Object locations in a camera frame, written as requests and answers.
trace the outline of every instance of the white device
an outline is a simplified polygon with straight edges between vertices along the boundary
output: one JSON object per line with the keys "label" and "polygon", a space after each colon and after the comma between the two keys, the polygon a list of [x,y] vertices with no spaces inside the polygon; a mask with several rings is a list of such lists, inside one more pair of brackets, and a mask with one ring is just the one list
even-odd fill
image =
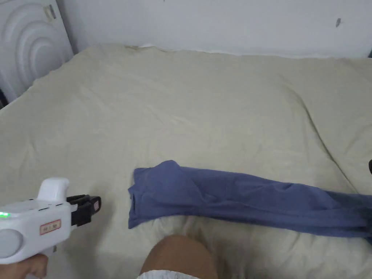
{"label": "white device", "polygon": [[36,199],[0,207],[0,264],[38,253],[49,256],[74,228],[89,223],[101,208],[98,196],[66,197],[69,180],[49,178]]}

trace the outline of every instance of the leg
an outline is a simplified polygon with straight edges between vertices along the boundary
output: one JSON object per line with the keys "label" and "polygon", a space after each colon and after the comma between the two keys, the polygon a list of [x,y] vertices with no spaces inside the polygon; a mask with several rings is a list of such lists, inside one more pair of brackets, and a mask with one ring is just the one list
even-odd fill
{"label": "leg", "polygon": [[185,236],[164,238],[151,250],[141,274],[151,270],[171,270],[199,279],[217,279],[212,256],[199,242]]}

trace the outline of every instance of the hand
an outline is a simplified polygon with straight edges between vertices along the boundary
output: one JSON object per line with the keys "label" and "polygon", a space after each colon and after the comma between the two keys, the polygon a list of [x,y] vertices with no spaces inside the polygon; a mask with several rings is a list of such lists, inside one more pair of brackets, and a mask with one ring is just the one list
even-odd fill
{"label": "hand", "polygon": [[25,279],[27,274],[38,278],[47,275],[48,257],[37,254],[19,263],[0,264],[0,279]]}

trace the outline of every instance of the black nozzle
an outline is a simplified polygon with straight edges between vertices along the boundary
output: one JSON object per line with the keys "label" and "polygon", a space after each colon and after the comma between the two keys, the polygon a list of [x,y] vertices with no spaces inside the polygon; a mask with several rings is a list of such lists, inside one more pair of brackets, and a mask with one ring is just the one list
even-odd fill
{"label": "black nozzle", "polygon": [[92,221],[92,216],[101,209],[101,197],[78,195],[67,198],[67,202],[72,205],[77,204],[77,209],[71,212],[71,226],[82,226]]}

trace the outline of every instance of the label sticker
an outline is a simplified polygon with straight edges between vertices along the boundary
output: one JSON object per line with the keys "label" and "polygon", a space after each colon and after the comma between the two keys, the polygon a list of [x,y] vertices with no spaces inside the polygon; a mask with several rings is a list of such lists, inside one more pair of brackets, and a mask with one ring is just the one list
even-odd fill
{"label": "label sticker", "polygon": [[99,209],[99,202],[96,201],[96,202],[94,203],[94,210],[97,211],[98,209]]}
{"label": "label sticker", "polygon": [[40,226],[40,235],[50,233],[51,231],[58,230],[62,225],[61,220],[55,220],[53,222]]}

